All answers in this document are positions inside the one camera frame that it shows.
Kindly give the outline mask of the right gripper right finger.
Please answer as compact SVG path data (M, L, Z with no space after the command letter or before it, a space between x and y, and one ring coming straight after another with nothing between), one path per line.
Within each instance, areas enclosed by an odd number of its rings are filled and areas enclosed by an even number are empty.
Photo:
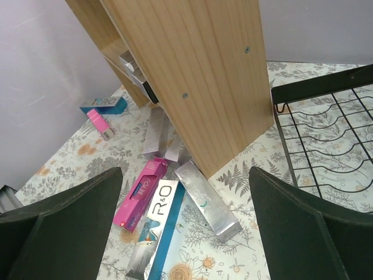
M372 215L299 190L259 167L249 185L271 279L372 279Z

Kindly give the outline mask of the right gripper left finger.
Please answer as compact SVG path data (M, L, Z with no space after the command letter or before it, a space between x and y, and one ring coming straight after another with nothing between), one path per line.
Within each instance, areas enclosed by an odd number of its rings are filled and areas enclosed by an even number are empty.
M112 167L1 214L1 279L96 279L122 180Z

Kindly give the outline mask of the black gold toothpaste box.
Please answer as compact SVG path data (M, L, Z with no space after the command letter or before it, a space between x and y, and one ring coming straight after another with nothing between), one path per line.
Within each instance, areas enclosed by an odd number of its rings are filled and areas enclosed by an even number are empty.
M143 83L143 88L145 90L145 96L153 103L157 104L159 102L157 96L155 95L153 89L149 85L148 81Z

